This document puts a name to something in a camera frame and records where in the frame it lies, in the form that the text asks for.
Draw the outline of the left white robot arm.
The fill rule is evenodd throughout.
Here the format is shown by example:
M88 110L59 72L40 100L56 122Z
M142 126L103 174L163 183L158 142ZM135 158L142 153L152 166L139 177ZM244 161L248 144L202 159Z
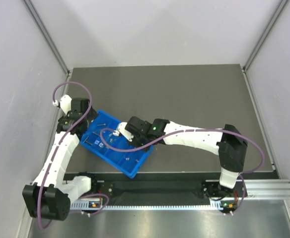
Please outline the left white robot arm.
M63 221L71 205L91 191L92 176L80 173L65 183L70 159L88 126L97 118L89 99L64 95L56 102L64 115L58 120L54 142L39 175L22 191L30 217Z

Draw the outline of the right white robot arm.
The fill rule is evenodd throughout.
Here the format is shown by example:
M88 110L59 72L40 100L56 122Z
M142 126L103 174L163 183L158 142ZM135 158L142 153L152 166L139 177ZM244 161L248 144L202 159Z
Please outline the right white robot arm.
M152 142L154 145L181 145L211 152L219 157L220 187L233 190L244 168L248 142L240 137L235 126L226 124L224 130L205 131L167 119L155 119L150 123L131 117L128 122L119 123L114 134L125 137L135 148Z

